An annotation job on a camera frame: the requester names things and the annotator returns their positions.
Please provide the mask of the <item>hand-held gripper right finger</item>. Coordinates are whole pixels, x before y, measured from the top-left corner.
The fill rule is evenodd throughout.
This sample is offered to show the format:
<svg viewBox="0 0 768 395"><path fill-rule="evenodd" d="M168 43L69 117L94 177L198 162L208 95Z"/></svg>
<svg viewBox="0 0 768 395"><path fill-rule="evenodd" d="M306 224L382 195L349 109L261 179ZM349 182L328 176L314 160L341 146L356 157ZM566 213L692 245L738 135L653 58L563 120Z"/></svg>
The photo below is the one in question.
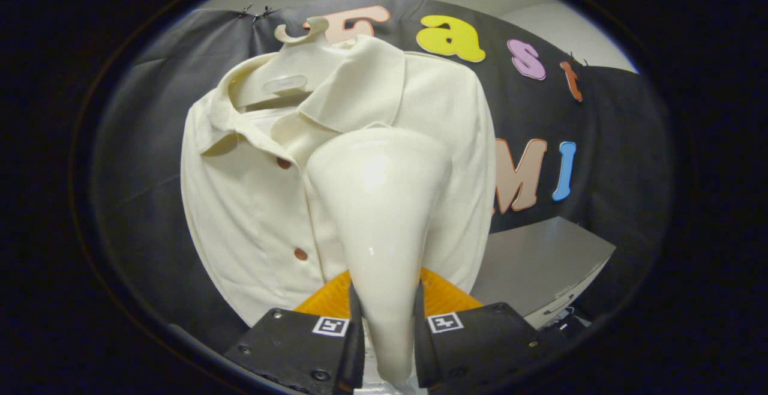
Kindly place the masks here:
<svg viewBox="0 0 768 395"><path fill-rule="evenodd" d="M484 306L422 269L415 300L415 370L430 393L510 393L552 358L557 329L536 330L504 302Z"/></svg>

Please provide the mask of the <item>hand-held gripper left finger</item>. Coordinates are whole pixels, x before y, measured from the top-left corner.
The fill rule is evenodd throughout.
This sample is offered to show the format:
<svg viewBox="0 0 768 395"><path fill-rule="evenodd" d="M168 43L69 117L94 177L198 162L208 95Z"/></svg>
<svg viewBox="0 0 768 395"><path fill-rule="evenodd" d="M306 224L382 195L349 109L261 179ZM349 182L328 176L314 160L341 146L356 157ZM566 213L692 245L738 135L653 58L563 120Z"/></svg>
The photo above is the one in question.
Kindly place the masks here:
<svg viewBox="0 0 768 395"><path fill-rule="evenodd" d="M353 393L363 383L365 341L351 276L343 272L295 309L268 310L225 356L281 393Z"/></svg>

